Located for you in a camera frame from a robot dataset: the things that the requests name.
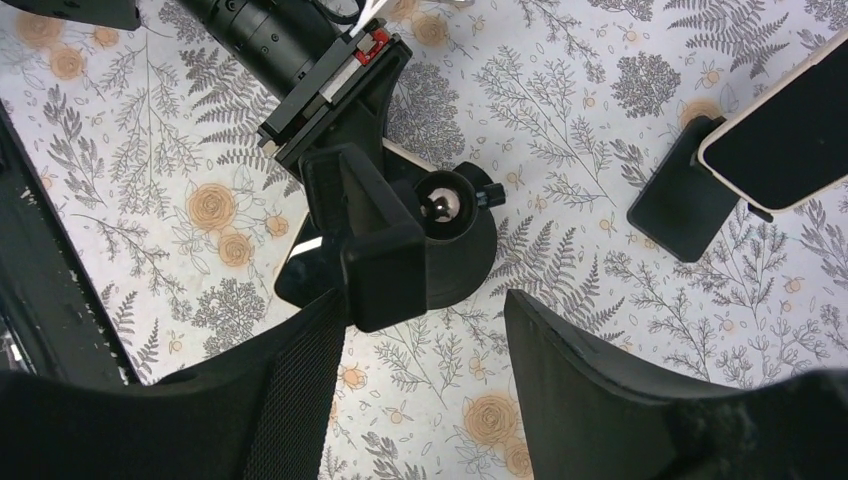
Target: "white cable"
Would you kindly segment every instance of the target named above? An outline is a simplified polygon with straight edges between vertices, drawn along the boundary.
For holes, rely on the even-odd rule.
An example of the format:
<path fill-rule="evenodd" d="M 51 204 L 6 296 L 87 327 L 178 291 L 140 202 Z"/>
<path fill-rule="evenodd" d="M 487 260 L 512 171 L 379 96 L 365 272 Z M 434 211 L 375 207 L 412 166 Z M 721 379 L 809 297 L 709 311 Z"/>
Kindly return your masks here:
<path fill-rule="evenodd" d="M 365 25 L 367 25 L 372 19 L 386 18 L 389 12 L 391 12 L 395 5 L 397 5 L 398 1 L 399 0 L 366 0 L 365 7 L 359 14 L 359 21 L 356 22 L 356 25 L 353 27 L 353 31 L 351 31 L 351 36 L 359 33 L 359 31 L 365 28 Z"/>

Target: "black plastic bracket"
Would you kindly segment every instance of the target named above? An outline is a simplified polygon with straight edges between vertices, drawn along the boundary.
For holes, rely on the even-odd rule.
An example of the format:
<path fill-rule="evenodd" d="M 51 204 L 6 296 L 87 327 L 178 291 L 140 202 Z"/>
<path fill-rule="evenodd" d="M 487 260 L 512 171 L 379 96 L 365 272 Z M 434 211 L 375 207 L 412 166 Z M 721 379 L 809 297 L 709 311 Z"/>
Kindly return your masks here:
<path fill-rule="evenodd" d="M 627 221 L 682 262 L 697 262 L 739 202 L 739 196 L 696 160 L 701 142 L 724 123 L 700 116 L 683 129 L 627 211 Z M 770 214 L 748 209 L 767 222 Z"/>

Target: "black mesh fabric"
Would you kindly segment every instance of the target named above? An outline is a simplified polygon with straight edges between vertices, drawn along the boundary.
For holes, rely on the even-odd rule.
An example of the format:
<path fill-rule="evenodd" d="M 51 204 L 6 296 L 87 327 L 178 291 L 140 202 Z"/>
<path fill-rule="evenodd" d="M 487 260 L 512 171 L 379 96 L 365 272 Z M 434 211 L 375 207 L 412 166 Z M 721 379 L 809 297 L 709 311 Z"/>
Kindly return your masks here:
<path fill-rule="evenodd" d="M 346 321 L 344 303 L 317 316 L 273 363 L 245 480 L 318 477 Z"/>

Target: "black cable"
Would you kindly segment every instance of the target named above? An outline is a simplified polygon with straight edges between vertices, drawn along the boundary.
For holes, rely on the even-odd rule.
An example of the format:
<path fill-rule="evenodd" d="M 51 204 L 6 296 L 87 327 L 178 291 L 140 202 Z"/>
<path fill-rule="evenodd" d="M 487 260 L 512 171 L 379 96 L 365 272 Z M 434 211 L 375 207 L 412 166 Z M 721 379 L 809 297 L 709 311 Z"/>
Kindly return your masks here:
<path fill-rule="evenodd" d="M 332 10 L 329 7 L 320 2 L 320 0 L 312 0 L 313 3 L 321 10 L 321 13 L 324 14 L 327 19 L 337 25 L 353 25 L 359 20 L 359 16 L 362 14 L 362 11 L 365 9 L 365 1 L 366 0 L 354 0 L 356 2 L 356 6 L 359 7 L 359 10 L 356 13 L 352 13 L 350 15 L 340 15 Z"/>

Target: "metal ball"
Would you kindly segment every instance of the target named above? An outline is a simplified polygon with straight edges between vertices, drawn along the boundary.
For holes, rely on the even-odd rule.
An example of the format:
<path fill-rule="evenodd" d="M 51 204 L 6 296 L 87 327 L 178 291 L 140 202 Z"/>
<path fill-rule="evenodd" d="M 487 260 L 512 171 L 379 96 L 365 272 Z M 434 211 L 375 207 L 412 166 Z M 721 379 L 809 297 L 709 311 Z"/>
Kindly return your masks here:
<path fill-rule="evenodd" d="M 459 194 L 450 188 L 436 188 L 430 195 L 430 208 L 425 209 L 424 215 L 439 223 L 447 223 L 459 215 L 461 202 Z"/>

